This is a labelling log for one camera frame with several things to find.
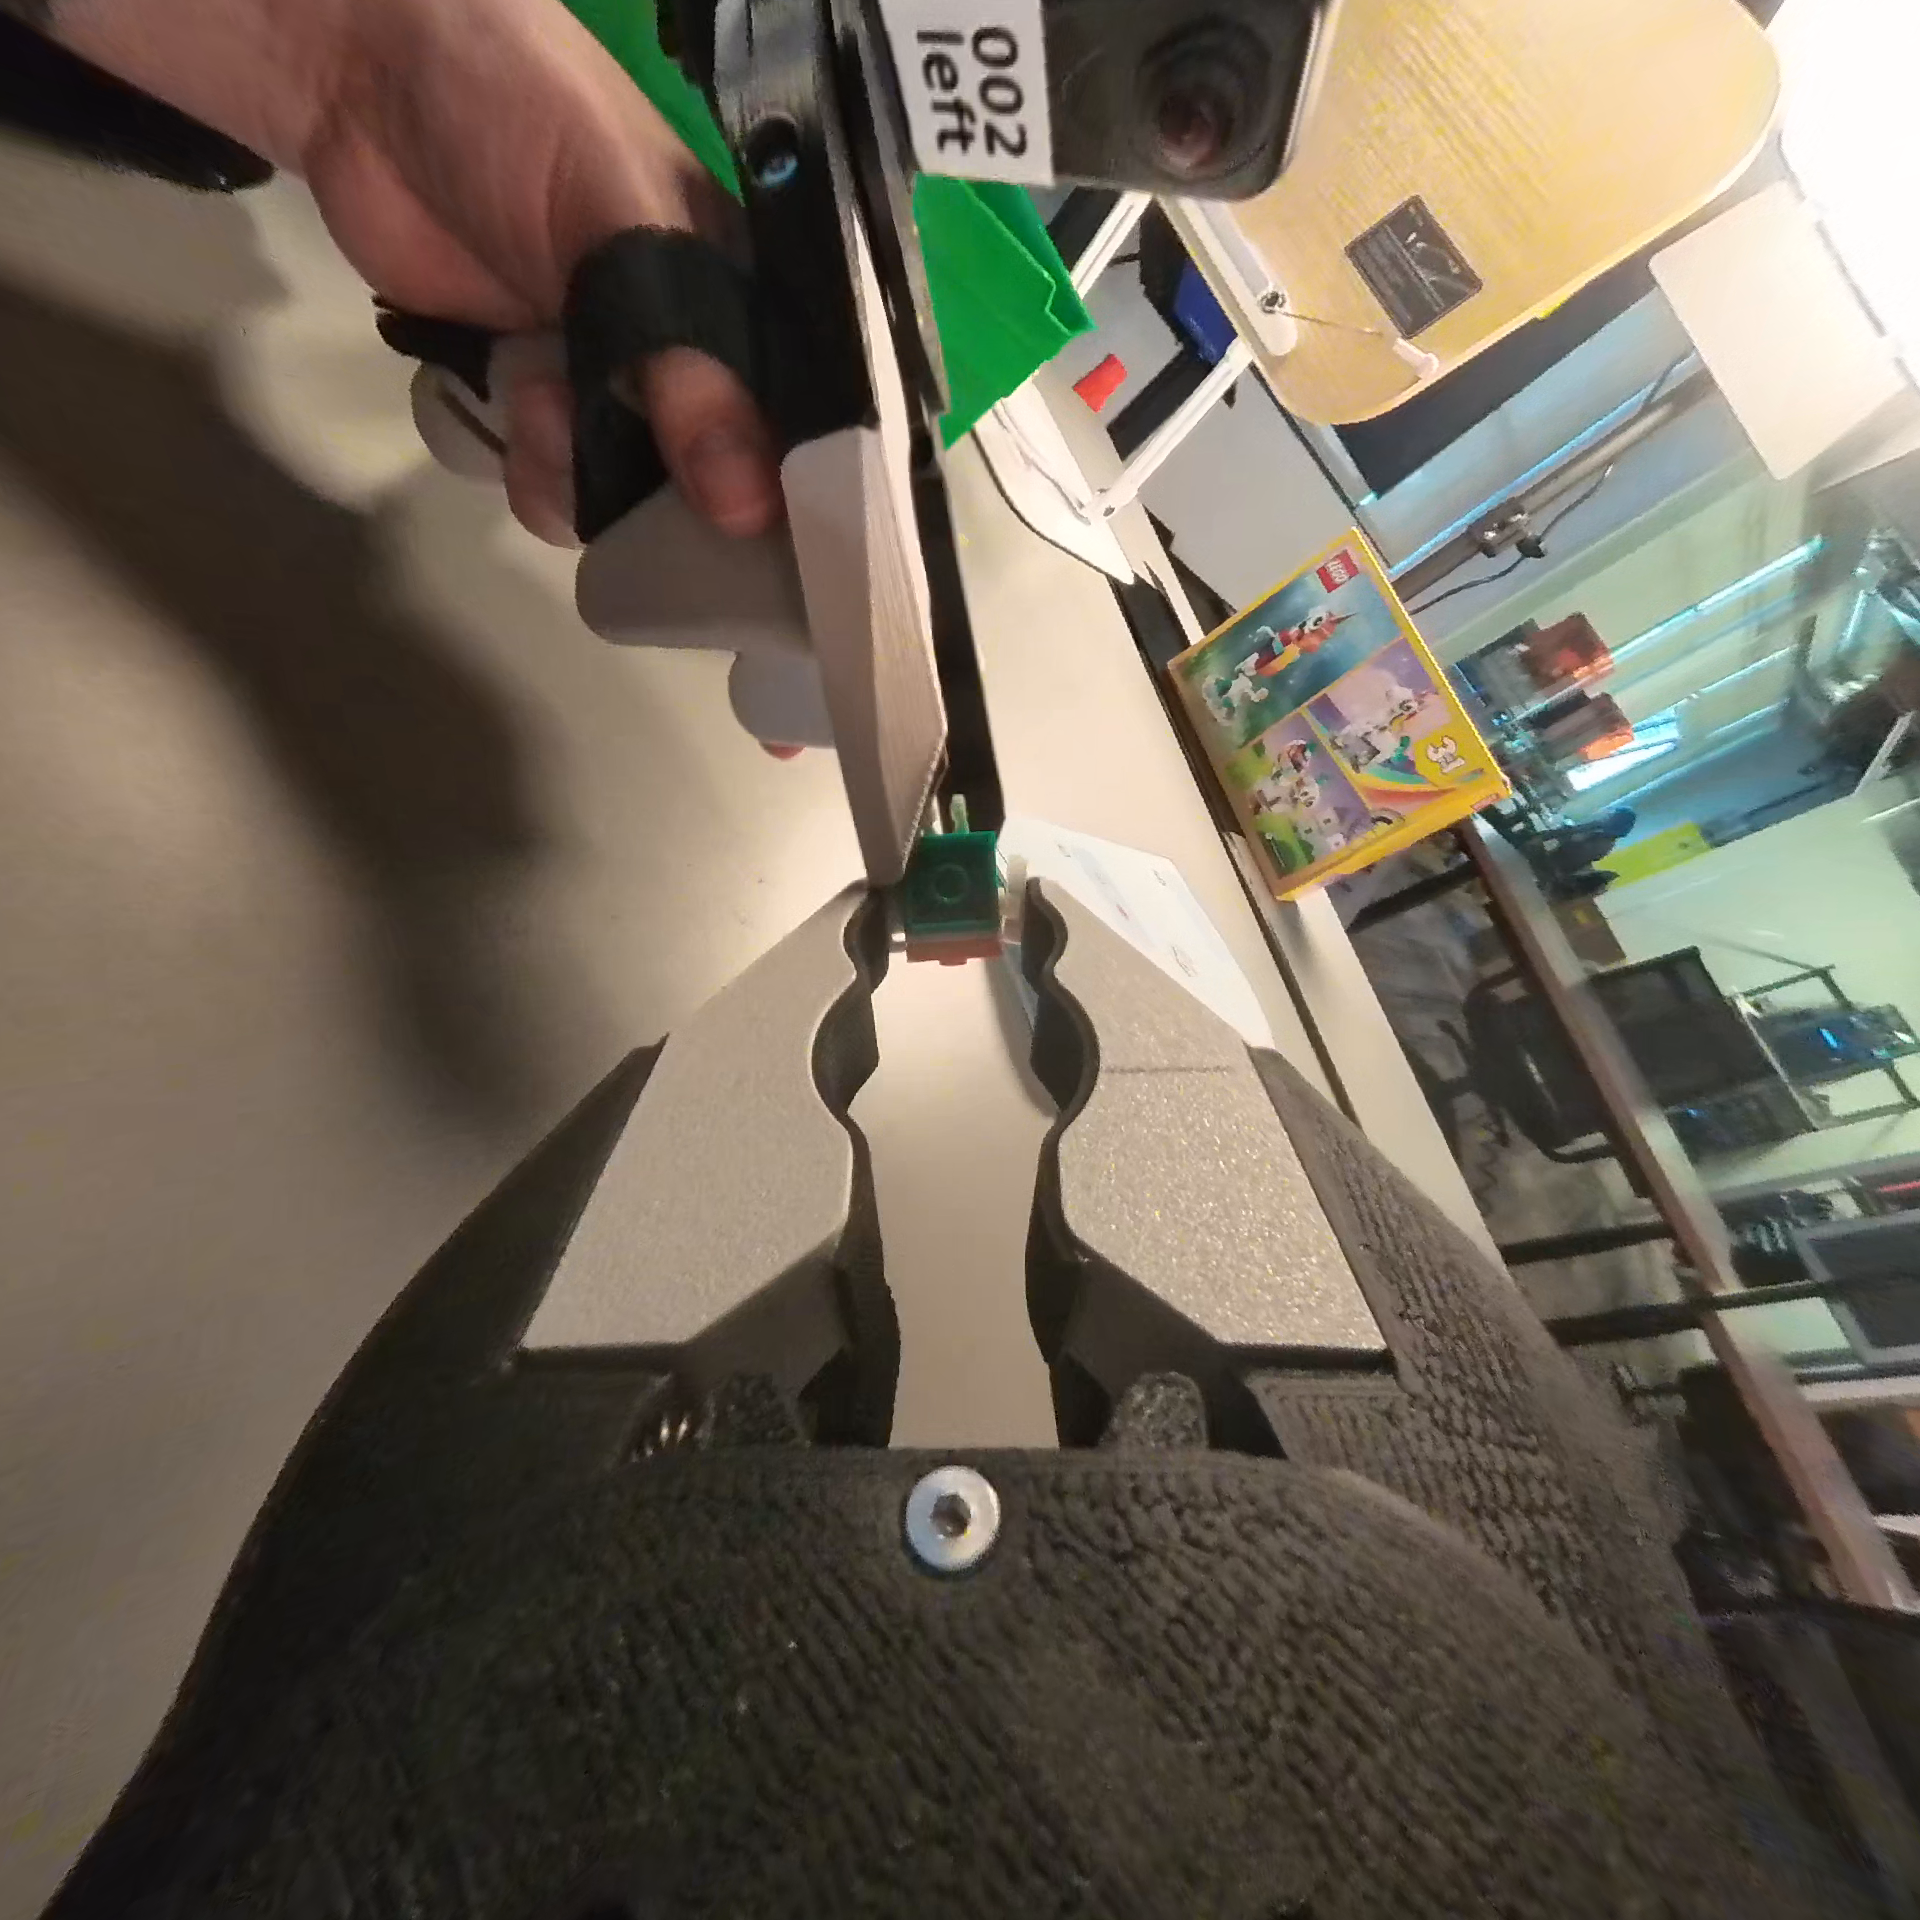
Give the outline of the white panel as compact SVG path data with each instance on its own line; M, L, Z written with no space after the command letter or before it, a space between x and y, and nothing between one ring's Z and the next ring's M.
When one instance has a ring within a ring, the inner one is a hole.
M1790 480L1910 392L1810 204L1768 182L1648 257L1768 478Z

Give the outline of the small lego brick assembly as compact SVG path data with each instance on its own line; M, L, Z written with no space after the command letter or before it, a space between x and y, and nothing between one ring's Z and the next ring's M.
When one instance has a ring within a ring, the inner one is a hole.
M888 896L892 948L907 962L993 962L1023 944L1028 862L954 795L930 811Z

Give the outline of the person's left forearm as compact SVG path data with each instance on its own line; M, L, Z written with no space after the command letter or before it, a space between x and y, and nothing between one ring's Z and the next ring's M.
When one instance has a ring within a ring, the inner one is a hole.
M2 130L197 193L273 181L241 104L245 5L2 5Z

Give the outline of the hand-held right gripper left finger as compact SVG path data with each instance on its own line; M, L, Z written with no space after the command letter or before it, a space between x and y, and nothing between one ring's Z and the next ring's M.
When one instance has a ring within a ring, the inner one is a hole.
M520 1354L627 1360L688 1396L768 1375L824 1403L893 1401L897 1309L852 1125L883 969L883 905L844 887L660 1044Z

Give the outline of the green plastic bin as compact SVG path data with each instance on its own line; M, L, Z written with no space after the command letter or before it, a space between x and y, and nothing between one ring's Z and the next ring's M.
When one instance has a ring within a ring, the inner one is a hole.
M563 5L680 134L695 162L741 198L738 168L702 93L660 47L656 5ZM1018 182L922 178L912 187L925 283L941 332L942 447L1014 395L1090 315Z

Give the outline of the person's left hand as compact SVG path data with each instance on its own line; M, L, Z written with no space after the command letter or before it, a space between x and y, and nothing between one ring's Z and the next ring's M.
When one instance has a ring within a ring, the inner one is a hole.
M290 170L388 305L520 337L498 362L513 516L571 543L547 332L622 230L741 256L730 195L561 5L11 5L83 61Z

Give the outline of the dark long table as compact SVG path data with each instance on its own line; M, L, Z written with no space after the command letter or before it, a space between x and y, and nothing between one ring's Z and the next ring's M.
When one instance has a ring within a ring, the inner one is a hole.
M1527 862L1482 819L1468 819L1458 843L1526 984L1552 1005L1594 1085L1606 1138L1619 1150L1630 1183L1653 1201L1676 1250L1690 1267L1693 1290L1707 1304L1707 1349L1753 1421L1763 1454L1784 1473L1800 1520L1826 1551L1838 1594L1863 1606L1915 1613L1915 1589L1814 1409L1765 1343L1743 1328L1729 1309L1722 1309L1722 1299L1738 1294L1725 1223L1594 995Z

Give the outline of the white metal frame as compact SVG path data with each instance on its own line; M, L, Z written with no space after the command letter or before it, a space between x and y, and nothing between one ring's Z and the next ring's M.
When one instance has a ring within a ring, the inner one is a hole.
M1116 475L1092 482L1059 417L1051 415L1039 378L1028 378L1012 400L974 424L974 444L987 460L998 494L1023 524L1043 543L1082 554L1092 570L1122 580L1131 566L1102 559L1114 521L1134 506L1146 480L1187 440L1206 415L1222 405L1239 377L1269 374L1299 362L1310 332L1374 344L1386 352L1386 402L1402 402L1439 378L1439 352L1419 345L1403 322L1346 320L1331 308L1312 309L1299 302L1301 279L1291 282L1272 257L1259 253L1249 227L1232 206L1214 204L1156 204L1146 193L1074 191L1059 209L1053 227L1066 236L1066 279L1088 295L1140 236L1149 213L1158 213L1183 243L1183 256L1199 271L1200 289L1222 309L1229 340L1200 365L1172 411L1134 447Z

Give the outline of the yellow lego box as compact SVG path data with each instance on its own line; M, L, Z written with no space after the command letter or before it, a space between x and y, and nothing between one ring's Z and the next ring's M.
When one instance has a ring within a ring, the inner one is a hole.
M1516 797L1358 528L1172 658L1165 686L1276 901Z

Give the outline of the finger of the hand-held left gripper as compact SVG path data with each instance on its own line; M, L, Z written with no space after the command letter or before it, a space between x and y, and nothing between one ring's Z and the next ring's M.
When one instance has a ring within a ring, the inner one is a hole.
M907 411L907 444L912 503L930 595L934 676L946 722L938 797L942 816L964 807L969 830L1001 830L1001 784L967 605L954 501L942 480L938 431L922 407Z
M793 447L781 488L860 853L893 887L946 761L912 482L877 424L850 424Z

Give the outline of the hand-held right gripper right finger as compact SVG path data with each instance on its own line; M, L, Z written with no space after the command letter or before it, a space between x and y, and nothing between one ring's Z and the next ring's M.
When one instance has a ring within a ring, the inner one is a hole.
M1059 883L1024 887L1023 972L1053 1104L1028 1225L1053 1380L1383 1375L1381 1322L1243 1034Z

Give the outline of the plywood board with black label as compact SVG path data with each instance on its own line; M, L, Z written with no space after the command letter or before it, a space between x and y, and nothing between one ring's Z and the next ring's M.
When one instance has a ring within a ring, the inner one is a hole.
M1331 5L1310 116L1233 227L1310 424L1370 421L1555 315L1757 156L1784 75L1740 5Z

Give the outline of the open pale blue instruction booklet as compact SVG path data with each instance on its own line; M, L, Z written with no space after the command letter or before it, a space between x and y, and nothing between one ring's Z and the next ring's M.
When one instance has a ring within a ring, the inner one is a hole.
M1023 869L1024 880L1059 883L1096 920L1233 1027L1243 1041L1272 1044L1249 980L1165 856L1033 816L1009 816L998 830L998 856L1004 872Z

